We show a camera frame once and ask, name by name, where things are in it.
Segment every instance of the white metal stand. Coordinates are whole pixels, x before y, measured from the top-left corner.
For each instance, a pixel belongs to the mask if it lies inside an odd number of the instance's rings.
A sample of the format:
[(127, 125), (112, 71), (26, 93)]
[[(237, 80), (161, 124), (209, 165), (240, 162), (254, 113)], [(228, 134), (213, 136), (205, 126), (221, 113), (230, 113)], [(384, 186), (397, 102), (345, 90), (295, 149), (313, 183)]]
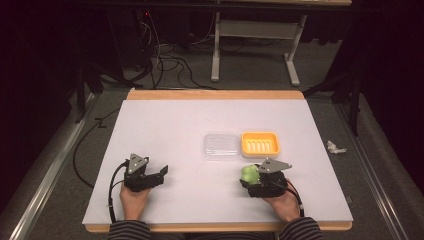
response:
[(306, 15), (302, 15), (298, 23), (273, 23), (221, 20), (220, 13), (215, 13), (215, 48), (212, 59), (211, 81), (219, 81), (219, 38), (221, 36), (257, 37), (293, 40), (290, 53), (284, 54), (284, 61), (289, 72), (291, 84), (299, 86), (300, 82), (293, 64), (293, 58), (305, 27), (306, 17)]

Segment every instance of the white object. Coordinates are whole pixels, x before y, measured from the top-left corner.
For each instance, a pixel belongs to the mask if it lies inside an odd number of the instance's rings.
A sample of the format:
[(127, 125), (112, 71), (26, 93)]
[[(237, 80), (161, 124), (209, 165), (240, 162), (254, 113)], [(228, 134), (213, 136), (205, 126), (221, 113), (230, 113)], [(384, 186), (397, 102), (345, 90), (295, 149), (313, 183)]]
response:
[(332, 143), (331, 141), (327, 142), (327, 149), (334, 154), (345, 153), (347, 151), (347, 148), (338, 149), (336, 144)]

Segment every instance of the green apple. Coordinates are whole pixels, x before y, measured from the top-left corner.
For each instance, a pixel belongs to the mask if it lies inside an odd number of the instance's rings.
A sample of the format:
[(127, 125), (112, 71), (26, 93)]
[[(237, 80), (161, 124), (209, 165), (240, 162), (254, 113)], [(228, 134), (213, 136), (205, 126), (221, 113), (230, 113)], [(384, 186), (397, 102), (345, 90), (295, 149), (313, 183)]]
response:
[(250, 185), (259, 183), (258, 167), (250, 165), (241, 169), (241, 180), (248, 182)]

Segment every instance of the table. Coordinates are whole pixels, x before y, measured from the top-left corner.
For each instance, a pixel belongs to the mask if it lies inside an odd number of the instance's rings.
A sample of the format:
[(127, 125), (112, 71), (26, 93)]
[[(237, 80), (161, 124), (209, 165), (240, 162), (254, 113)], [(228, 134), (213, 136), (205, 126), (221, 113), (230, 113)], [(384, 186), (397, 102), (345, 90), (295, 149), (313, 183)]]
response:
[[(150, 157), (147, 174), (169, 165), (165, 183), (152, 190), (143, 220), (156, 232), (280, 231), (284, 224), (262, 199), (239, 183), (243, 166), (263, 159), (208, 158), (209, 133), (277, 133), (278, 160), (291, 163), (306, 216), (323, 230), (347, 230), (352, 215), (306, 100), (298, 91), (131, 91), (122, 104), (83, 224), (107, 232), (107, 192), (115, 169), (131, 153)], [(123, 177), (119, 172), (116, 181)], [(113, 191), (122, 219), (119, 187)]]
[[(281, 3), (302, 4), (321, 6), (350, 6), (351, 0), (233, 0), (232, 2), (255, 2), (255, 3)], [(294, 67), (293, 58), (305, 27), (307, 15), (300, 16), (298, 23), (274, 23), (255, 21), (221, 20), (220, 12), (215, 13), (215, 45), (212, 58), (213, 82), (219, 81), (220, 51), (219, 39), (221, 36), (233, 37), (256, 37), (269, 39), (291, 39), (292, 45), (289, 53), (284, 53), (284, 62), (289, 72), (290, 81), (293, 86), (299, 86), (300, 81)]]

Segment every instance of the floor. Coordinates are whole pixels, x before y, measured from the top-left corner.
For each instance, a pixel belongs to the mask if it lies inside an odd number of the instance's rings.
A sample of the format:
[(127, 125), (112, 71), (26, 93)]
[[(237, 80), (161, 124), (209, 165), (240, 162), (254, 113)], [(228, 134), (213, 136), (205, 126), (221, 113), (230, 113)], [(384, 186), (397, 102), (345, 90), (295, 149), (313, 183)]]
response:
[[(301, 85), (294, 88), (281, 57), (290, 42), (248, 39), (241, 43), (239, 39), (230, 40), (223, 41), (218, 83), (210, 81), (211, 41), (192, 45), (190, 50), (162, 45), (163, 65), (157, 65), (158, 60), (152, 59), (154, 66), (166, 70), (157, 88), (202, 85), (216, 89), (303, 91), (324, 79), (340, 46), (340, 43), (319, 45), (317, 41), (300, 44), (294, 62)], [(130, 78), (137, 73), (125, 69), (125, 74)], [(156, 81), (159, 79), (157, 68), (153, 76)], [(153, 86), (149, 77), (138, 83), (147, 89)], [(88, 183), (95, 182), (118, 115), (112, 112), (119, 108), (129, 91), (123, 86), (107, 83), (104, 86), (103, 94), (88, 95), (88, 111), (79, 124), (75, 124), (78, 111), (73, 108), (28, 172), (0, 217), (0, 239), (107, 238), (106, 234), (87, 232), (81, 224), (92, 189), (78, 179), (73, 169), (75, 162), (79, 174)], [(307, 100), (323, 144), (331, 140), (348, 149), (345, 154), (329, 153), (329, 158), (354, 223), (349, 231), (325, 232), (326, 239), (421, 239), (424, 234), (423, 196), (388, 144), (366, 99), (361, 97), (359, 136), (355, 137), (346, 124), (349, 105), (332, 104), (329, 96), (331, 92), (321, 92)], [(70, 102), (75, 105), (75, 96)], [(106, 128), (95, 128), (98, 123), (95, 118), (109, 113), (111, 115), (103, 121)], [(30, 203), (38, 205), (37, 210), (30, 208)]]

